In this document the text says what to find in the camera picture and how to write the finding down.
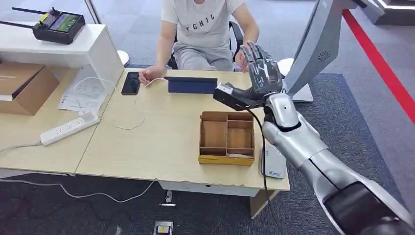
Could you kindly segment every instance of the silver robotic arm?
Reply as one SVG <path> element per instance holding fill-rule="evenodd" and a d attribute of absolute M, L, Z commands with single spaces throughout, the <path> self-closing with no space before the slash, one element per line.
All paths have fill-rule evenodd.
<path fill-rule="evenodd" d="M 237 111 L 263 107 L 262 131 L 307 180 L 324 213 L 344 235 L 415 235 L 409 212 L 375 181 L 355 172 L 328 149 L 319 133 L 282 93 L 278 65 L 258 44 L 241 47 L 252 87 L 219 84 L 213 98 Z"/>
<path fill-rule="evenodd" d="M 272 114 L 263 124 L 265 138 L 301 172 L 340 234 L 414 234 L 409 212 L 375 181 L 336 158 L 288 95 L 274 94 L 266 105 Z"/>

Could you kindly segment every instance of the desk drawer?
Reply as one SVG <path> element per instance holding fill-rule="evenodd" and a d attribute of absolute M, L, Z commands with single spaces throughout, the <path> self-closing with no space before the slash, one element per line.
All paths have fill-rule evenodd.
<path fill-rule="evenodd" d="M 246 196 L 246 197 L 255 197 L 259 191 L 258 188 L 204 185 L 204 184 L 192 184 L 192 183 L 171 182 L 171 181 L 161 181 L 161 180 L 159 180 L 159 183 L 160 183 L 160 186 L 165 190 L 203 192 L 203 193 L 214 193 L 214 194 Z"/>

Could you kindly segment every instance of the black office chair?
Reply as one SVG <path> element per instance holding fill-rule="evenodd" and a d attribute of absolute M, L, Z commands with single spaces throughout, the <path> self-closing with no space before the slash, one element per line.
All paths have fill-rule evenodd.
<path fill-rule="evenodd" d="M 233 29 L 233 33 L 235 34 L 236 38 L 236 51 L 233 54 L 233 61 L 235 62 L 235 56 L 239 51 L 240 46 L 244 43 L 244 36 L 242 35 L 241 28 L 239 28 L 238 24 L 232 21 L 229 21 L 229 29 Z M 229 39 L 229 49 L 232 50 L 232 40 Z M 174 70 L 178 70 L 176 58 L 174 58 L 173 54 L 171 54 L 170 60 L 167 62 L 167 65 L 170 66 Z"/>

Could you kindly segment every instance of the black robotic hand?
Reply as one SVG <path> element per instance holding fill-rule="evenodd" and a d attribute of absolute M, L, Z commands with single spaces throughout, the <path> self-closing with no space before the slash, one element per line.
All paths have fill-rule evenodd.
<path fill-rule="evenodd" d="M 248 45 L 251 53 L 245 46 L 240 49 L 248 63 L 254 98 L 265 100 L 270 94 L 280 93 L 283 76 L 279 72 L 278 64 L 259 44 L 248 42 Z"/>
<path fill-rule="evenodd" d="M 259 44 L 248 42 L 248 46 L 250 50 L 245 46 L 240 49 L 248 63 L 252 87 L 241 90 L 231 83 L 220 83 L 213 94 L 214 99 L 237 111 L 262 107 L 267 97 L 282 91 L 283 75 L 278 64 Z"/>

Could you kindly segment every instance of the gray pants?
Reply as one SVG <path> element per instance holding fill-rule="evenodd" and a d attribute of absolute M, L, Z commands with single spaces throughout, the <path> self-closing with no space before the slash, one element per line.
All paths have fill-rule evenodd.
<path fill-rule="evenodd" d="M 180 70 L 233 71 L 233 53 L 227 45 L 210 49 L 175 43 L 173 53 Z"/>

